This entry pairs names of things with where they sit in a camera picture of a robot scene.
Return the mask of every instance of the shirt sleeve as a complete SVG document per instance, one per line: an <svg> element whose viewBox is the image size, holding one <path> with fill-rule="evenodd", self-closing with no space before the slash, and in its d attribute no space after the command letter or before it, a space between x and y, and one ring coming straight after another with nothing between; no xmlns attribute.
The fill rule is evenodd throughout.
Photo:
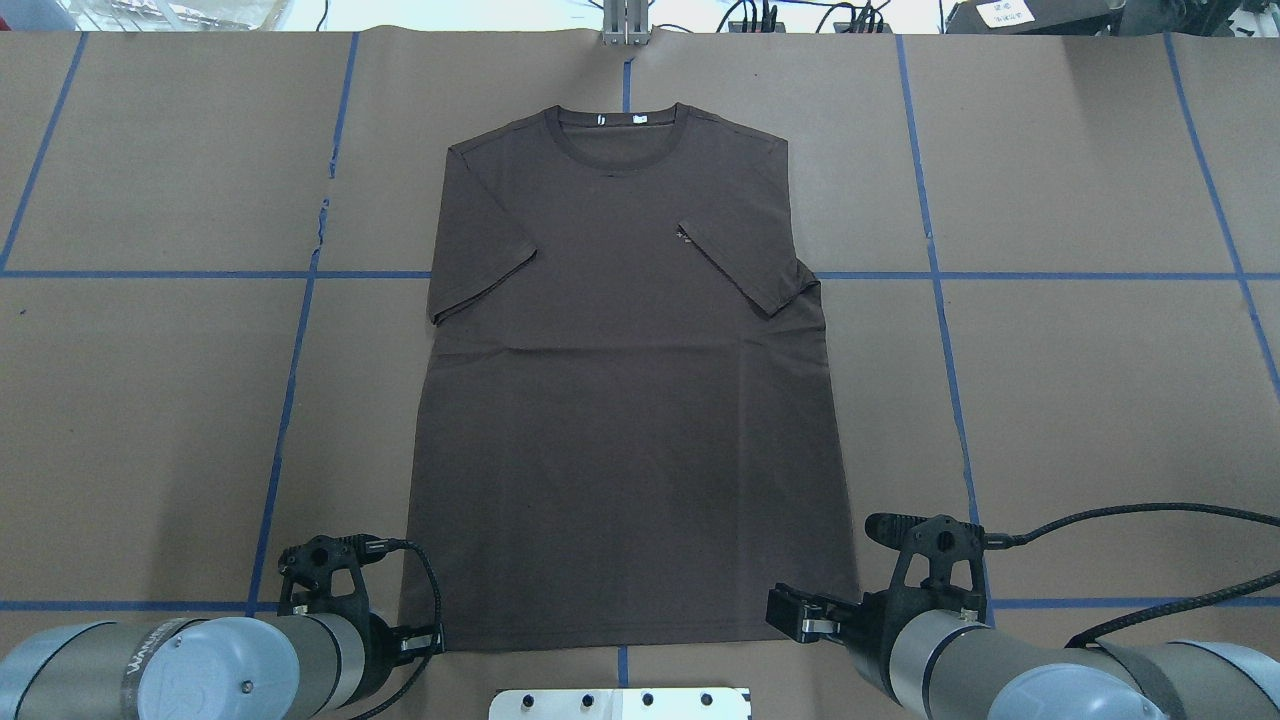
<svg viewBox="0 0 1280 720"><path fill-rule="evenodd" d="M451 147L426 297L431 323L479 300L536 251L529 232Z"/></svg>
<svg viewBox="0 0 1280 720"><path fill-rule="evenodd" d="M818 283L795 254L787 141L777 138L730 183L680 227L742 295L773 316Z"/></svg>

